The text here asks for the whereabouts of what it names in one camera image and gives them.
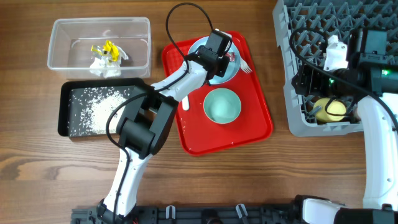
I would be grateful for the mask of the red foil snack wrapper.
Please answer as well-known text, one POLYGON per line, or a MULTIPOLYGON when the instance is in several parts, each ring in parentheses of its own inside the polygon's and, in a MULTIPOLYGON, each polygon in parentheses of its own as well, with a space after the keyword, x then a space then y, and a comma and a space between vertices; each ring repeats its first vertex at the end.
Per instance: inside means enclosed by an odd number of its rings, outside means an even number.
POLYGON ((234 52, 228 52, 226 53, 226 56, 229 58, 230 62, 234 62, 236 60, 236 56, 234 52))

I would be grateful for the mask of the mint green bowl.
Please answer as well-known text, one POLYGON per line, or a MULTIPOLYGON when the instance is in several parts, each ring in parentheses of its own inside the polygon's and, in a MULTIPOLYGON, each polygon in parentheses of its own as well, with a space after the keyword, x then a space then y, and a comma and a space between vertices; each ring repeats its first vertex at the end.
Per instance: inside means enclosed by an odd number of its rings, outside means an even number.
POLYGON ((206 117, 212 122, 229 124, 239 117, 242 103, 234 91, 227 88, 217 88, 205 96, 203 110, 206 117))

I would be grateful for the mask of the yellow snack wrapper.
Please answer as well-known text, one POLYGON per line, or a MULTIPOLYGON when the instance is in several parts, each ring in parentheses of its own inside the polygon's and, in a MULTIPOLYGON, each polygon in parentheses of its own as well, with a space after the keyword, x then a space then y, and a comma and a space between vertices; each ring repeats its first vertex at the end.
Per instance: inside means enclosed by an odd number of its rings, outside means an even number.
POLYGON ((106 59, 109 62, 116 62, 119 60, 119 49, 110 40, 106 40, 105 44, 100 47, 98 45, 92 45, 91 51, 94 57, 98 59, 106 59))

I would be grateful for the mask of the white napkin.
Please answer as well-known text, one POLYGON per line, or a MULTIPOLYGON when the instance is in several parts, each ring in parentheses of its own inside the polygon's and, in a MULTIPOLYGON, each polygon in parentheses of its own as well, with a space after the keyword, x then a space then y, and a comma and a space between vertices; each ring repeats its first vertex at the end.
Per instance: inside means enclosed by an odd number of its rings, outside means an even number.
POLYGON ((116 62, 109 62, 105 58, 98 59, 94 57, 94 62, 90 65, 90 72, 98 77, 102 76, 103 78, 114 78, 121 76, 121 62, 122 60, 129 59, 129 56, 125 51, 118 47, 119 49, 119 60, 116 62))

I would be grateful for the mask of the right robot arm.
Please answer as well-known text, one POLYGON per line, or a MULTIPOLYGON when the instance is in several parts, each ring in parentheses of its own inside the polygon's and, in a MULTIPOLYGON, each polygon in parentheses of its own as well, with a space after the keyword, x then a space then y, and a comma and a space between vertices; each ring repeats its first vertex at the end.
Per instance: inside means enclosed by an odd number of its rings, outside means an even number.
POLYGON ((352 96, 363 124, 366 186, 362 208, 326 199, 302 201, 305 223, 397 223, 397 66, 362 63, 328 73, 302 65, 292 85, 299 94, 352 96))

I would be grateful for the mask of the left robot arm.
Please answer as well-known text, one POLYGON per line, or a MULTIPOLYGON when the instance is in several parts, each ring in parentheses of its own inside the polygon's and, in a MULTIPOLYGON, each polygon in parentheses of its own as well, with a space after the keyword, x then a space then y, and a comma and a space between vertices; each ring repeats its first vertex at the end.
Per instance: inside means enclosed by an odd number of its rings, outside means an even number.
POLYGON ((131 98, 117 106, 122 115, 116 126, 119 135, 113 141, 120 158, 109 194, 97 206, 105 223, 128 223, 137 203, 137 191, 149 159, 167 140, 178 104, 191 92, 215 76, 222 77, 229 64, 225 52, 197 50, 183 58, 181 67, 161 82, 136 83, 131 98))

